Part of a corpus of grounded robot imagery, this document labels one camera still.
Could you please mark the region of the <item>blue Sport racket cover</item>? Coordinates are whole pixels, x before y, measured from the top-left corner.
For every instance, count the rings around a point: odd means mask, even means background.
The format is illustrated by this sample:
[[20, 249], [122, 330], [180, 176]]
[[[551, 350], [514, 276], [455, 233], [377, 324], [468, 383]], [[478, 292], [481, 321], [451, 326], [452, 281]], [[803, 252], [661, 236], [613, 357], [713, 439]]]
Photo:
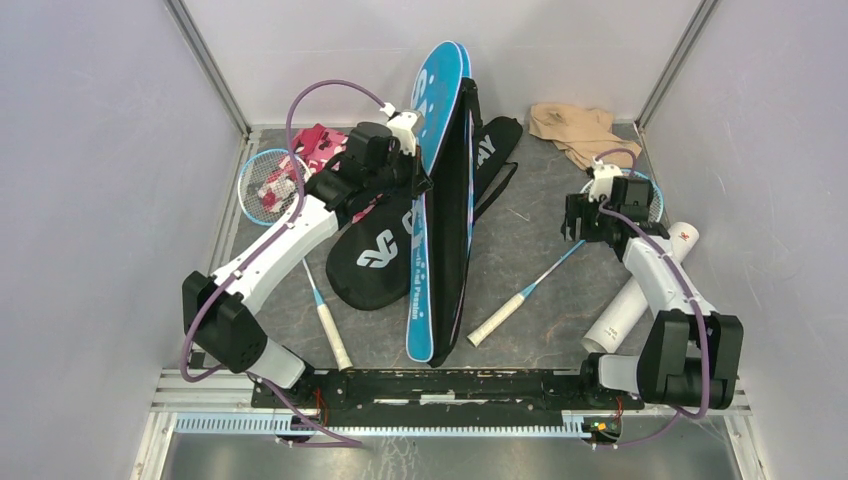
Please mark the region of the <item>blue Sport racket cover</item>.
[[414, 82], [423, 116], [416, 138], [423, 179], [413, 182], [408, 357], [431, 368], [453, 350], [465, 297], [474, 224], [478, 87], [464, 46], [438, 44]]

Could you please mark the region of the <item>black Crossway racket cover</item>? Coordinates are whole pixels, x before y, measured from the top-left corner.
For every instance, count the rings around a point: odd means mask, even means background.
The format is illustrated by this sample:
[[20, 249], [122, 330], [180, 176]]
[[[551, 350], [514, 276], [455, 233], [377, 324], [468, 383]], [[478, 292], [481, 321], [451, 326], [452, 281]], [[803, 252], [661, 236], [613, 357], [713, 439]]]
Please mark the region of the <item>black Crossway racket cover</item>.
[[[474, 135], [474, 218], [498, 199], [517, 171], [508, 160], [523, 127], [499, 116]], [[325, 273], [334, 293], [362, 311], [382, 309], [410, 290], [412, 199], [394, 194], [379, 199], [364, 217], [348, 227], [330, 250]]]

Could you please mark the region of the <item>white shuttlecock tube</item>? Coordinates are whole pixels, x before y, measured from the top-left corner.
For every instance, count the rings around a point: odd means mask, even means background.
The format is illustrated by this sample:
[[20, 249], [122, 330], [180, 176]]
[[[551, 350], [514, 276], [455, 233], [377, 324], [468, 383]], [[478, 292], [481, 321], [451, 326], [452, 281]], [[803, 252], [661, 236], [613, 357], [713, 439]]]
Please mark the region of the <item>white shuttlecock tube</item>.
[[[678, 261], [686, 258], [700, 238], [698, 229], [686, 222], [672, 224], [669, 234]], [[631, 278], [584, 335], [582, 347], [589, 353], [615, 353], [648, 309], [643, 291]]]

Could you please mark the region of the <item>blue frame badminton racket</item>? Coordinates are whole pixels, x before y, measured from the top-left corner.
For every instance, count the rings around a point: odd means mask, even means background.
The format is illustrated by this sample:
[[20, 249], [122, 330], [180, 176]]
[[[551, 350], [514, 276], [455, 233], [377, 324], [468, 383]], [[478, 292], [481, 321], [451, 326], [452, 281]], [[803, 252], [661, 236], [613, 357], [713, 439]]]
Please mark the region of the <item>blue frame badminton racket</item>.
[[[297, 155], [281, 148], [253, 155], [241, 167], [237, 188], [245, 216], [253, 223], [270, 227], [294, 205], [298, 196], [296, 175], [306, 182], [315, 172]], [[305, 259], [301, 261], [315, 299], [316, 311], [340, 371], [353, 367], [336, 323]]]

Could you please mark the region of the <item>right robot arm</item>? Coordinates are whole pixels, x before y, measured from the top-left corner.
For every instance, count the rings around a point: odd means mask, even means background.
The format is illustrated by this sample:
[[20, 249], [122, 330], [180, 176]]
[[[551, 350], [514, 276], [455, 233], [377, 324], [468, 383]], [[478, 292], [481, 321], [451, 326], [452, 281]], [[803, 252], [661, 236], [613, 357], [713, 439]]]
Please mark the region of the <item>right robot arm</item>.
[[670, 232], [652, 218], [654, 201], [650, 180], [624, 175], [597, 177], [588, 192], [566, 197], [564, 238], [607, 244], [654, 315], [640, 355], [590, 354], [577, 392], [591, 408], [606, 406], [620, 391], [697, 418], [731, 405], [744, 329], [693, 285], [672, 254]]

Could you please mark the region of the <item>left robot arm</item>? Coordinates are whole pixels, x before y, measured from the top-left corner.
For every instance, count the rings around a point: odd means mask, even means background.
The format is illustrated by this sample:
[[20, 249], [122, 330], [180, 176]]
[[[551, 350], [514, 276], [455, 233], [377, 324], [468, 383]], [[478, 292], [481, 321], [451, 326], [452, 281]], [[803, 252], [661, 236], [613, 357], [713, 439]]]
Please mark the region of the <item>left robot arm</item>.
[[242, 253], [211, 274], [190, 273], [182, 284], [184, 349], [197, 345], [233, 373], [251, 373], [276, 385], [290, 407], [314, 394], [308, 363], [272, 340], [256, 316], [277, 285], [315, 247], [373, 200], [408, 191], [421, 169], [419, 121], [402, 112], [386, 123], [361, 122], [321, 168], [312, 170], [293, 149], [262, 152], [273, 174], [278, 216]]

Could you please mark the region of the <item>beige cloth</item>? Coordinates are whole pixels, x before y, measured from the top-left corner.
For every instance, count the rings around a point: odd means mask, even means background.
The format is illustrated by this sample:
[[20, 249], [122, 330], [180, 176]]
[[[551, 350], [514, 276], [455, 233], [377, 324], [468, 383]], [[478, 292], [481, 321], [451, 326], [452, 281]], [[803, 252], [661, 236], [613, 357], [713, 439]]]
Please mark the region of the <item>beige cloth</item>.
[[635, 142], [612, 132], [615, 116], [603, 109], [561, 103], [537, 103], [529, 109], [528, 132], [554, 143], [581, 169], [600, 154], [613, 150], [602, 161], [632, 168], [642, 151]]

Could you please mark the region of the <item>pink camouflage cloth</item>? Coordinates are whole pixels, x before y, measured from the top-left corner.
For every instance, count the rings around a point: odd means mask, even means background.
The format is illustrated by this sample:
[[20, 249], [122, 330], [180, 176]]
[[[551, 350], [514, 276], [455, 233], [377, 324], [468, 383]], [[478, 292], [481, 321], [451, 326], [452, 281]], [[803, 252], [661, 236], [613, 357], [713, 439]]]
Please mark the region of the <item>pink camouflage cloth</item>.
[[[345, 150], [348, 136], [320, 123], [300, 130], [293, 138], [295, 155], [303, 183], [320, 172], [327, 162]], [[270, 226], [279, 220], [298, 200], [295, 165], [283, 148], [272, 148], [256, 154], [248, 174], [243, 206], [253, 220]]]

